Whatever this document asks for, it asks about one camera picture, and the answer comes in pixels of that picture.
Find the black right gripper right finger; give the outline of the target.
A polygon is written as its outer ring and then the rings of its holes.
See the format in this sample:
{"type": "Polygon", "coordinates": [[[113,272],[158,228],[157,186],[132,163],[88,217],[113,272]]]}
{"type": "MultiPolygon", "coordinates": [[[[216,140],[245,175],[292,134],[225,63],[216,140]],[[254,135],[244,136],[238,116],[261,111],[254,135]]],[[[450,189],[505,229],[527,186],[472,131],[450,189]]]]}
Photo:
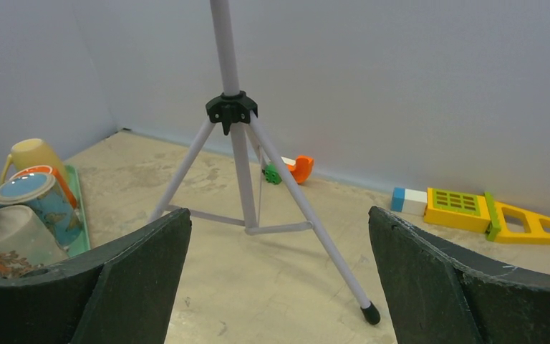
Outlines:
{"type": "Polygon", "coordinates": [[[369,236],[399,343],[550,343],[550,274],[491,259],[379,206],[369,236]]]}

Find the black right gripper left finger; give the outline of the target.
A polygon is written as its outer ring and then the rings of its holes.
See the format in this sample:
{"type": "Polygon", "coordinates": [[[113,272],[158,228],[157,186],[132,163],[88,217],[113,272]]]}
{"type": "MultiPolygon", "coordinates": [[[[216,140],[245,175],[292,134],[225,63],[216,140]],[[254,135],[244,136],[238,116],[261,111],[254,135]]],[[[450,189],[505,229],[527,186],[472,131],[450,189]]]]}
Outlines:
{"type": "Polygon", "coordinates": [[[177,209],[56,264],[0,278],[0,343],[163,343],[190,244],[177,209]]]}

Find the cream dragon mug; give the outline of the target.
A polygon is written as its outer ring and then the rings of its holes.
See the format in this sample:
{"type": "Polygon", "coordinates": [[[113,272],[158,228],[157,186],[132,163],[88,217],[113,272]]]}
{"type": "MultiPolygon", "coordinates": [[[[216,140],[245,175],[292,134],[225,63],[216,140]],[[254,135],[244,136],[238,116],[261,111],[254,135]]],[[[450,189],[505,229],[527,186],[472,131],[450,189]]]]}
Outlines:
{"type": "Polygon", "coordinates": [[[17,278],[68,258],[31,208],[0,209],[0,277],[17,278]]]}

